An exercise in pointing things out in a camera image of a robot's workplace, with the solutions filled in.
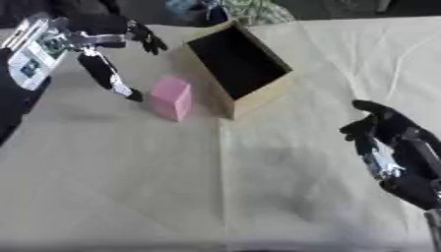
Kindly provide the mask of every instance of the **green patterned fabric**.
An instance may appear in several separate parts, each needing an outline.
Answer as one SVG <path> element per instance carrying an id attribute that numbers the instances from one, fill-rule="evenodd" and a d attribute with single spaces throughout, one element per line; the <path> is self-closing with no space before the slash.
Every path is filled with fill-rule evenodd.
<path id="1" fill-rule="evenodd" d="M 257 26 L 295 21 L 284 7 L 271 0 L 221 0 L 228 17 L 238 19 L 244 25 Z"/>

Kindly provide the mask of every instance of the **cardboard box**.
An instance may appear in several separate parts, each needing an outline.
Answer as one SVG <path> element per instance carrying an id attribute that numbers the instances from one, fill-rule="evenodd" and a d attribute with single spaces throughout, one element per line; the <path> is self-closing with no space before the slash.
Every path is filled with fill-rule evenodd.
<path id="1" fill-rule="evenodd" d="M 231 119 L 281 96 L 291 83 L 292 69 L 237 21 L 206 29 L 187 44 L 213 75 L 213 95 Z"/>

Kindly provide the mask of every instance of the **blue object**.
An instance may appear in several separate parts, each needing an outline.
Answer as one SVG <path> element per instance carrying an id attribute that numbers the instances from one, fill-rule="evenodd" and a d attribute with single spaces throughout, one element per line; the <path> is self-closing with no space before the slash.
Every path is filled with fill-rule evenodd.
<path id="1" fill-rule="evenodd" d="M 165 6 L 168 10 L 179 16 L 185 16 L 187 12 L 196 4 L 197 0 L 166 0 Z"/>

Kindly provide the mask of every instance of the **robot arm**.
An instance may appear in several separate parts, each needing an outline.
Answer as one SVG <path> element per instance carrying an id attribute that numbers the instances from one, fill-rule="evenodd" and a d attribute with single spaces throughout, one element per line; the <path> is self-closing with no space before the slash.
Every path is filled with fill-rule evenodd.
<path id="1" fill-rule="evenodd" d="M 69 51 L 80 53 L 80 64 L 100 86 L 141 102 L 142 93 L 125 86 L 115 66 L 97 51 L 123 48 L 128 39 L 141 42 L 152 54 L 167 49 L 147 27 L 118 15 L 52 19 L 37 14 L 24 20 L 0 48 L 0 146 L 32 111 Z"/>

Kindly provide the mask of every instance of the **tabletop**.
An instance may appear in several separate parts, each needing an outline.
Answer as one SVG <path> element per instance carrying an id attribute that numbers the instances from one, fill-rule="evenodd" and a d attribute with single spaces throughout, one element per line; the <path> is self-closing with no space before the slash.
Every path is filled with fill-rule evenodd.
<path id="1" fill-rule="evenodd" d="M 363 117 L 350 102 L 365 98 L 441 136 L 440 26 L 251 28 L 294 80 L 237 121 L 219 118 L 210 76 L 181 46 L 198 29 L 152 26 L 171 47 L 157 57 L 136 43 L 103 50 L 143 92 L 169 74 L 191 83 L 181 123 L 101 89 L 70 55 L 0 152 L 0 244 L 430 251 L 422 211 L 382 191 L 339 128 Z"/>

